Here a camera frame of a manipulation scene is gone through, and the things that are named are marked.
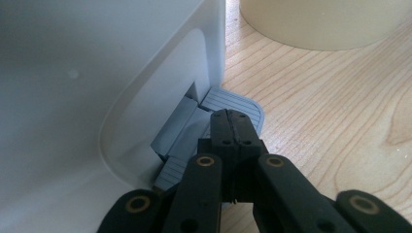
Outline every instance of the wooden surface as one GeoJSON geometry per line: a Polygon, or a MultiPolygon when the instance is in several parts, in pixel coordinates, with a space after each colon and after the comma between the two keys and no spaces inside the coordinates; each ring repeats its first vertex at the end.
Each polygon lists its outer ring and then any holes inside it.
{"type": "MultiPolygon", "coordinates": [[[[226,3],[223,87],[258,101],[261,138],[335,199],[370,192],[412,221],[412,19],[371,46],[301,50],[256,32],[226,3]]],[[[223,210],[222,232],[258,232],[252,205],[223,210]]]]}

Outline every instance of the white plastic housing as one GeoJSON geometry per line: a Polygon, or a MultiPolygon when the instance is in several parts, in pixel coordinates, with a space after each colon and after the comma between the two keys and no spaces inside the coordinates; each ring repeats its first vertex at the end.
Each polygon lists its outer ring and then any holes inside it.
{"type": "Polygon", "coordinates": [[[95,232],[152,185],[188,92],[220,85],[224,1],[0,0],[0,232],[95,232]]]}

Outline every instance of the screw hole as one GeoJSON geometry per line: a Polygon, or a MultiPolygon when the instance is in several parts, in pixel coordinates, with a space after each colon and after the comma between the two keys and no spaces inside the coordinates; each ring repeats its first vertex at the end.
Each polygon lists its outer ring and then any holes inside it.
{"type": "Polygon", "coordinates": [[[184,233],[191,233],[191,232],[196,232],[198,228],[198,223],[195,219],[189,218],[181,223],[181,230],[184,233]]]}
{"type": "Polygon", "coordinates": [[[151,199],[147,196],[132,197],[126,203],[126,210],[129,213],[137,214],[146,211],[151,205],[151,199]]]}
{"type": "Polygon", "coordinates": [[[317,225],[323,232],[330,233],[335,231],[335,225],[328,220],[319,219],[317,225]]]}

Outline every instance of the gray plastic part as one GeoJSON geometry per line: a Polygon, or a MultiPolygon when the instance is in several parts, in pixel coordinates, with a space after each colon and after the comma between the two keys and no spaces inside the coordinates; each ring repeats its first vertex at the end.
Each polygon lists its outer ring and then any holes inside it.
{"type": "Polygon", "coordinates": [[[203,109],[218,111],[222,109],[236,110],[247,114],[258,134],[263,126],[263,108],[254,100],[245,96],[232,93],[228,90],[212,87],[203,99],[201,105],[203,109]]]}
{"type": "Polygon", "coordinates": [[[161,159],[167,159],[173,144],[196,109],[197,102],[184,97],[170,118],[167,119],[151,143],[152,149],[161,159]]]}
{"type": "Polygon", "coordinates": [[[167,136],[157,135],[156,137],[156,139],[162,140],[166,138],[174,139],[173,142],[164,141],[161,143],[157,141],[152,143],[152,147],[158,148],[158,151],[166,151],[166,148],[168,148],[167,154],[161,155],[168,159],[154,182],[154,186],[159,189],[167,190],[182,179],[189,159],[196,155],[198,139],[210,137],[210,114],[212,112],[231,109],[247,114],[255,130],[260,134],[264,119],[263,110],[258,103],[249,98],[218,87],[212,87],[199,108],[196,108],[193,112],[192,102],[194,101],[184,97],[181,104],[173,112],[173,116],[167,120],[167,123],[160,131],[167,136]],[[188,122],[183,124],[183,119],[188,118],[188,113],[192,113],[192,115],[188,122]]]}

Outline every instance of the beige cylinder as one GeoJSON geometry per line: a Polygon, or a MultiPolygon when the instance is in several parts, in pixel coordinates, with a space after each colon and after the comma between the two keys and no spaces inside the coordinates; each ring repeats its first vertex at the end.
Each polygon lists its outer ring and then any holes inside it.
{"type": "Polygon", "coordinates": [[[412,14],[412,0],[240,0],[261,34],[309,50],[347,50],[390,35],[412,14]]]}

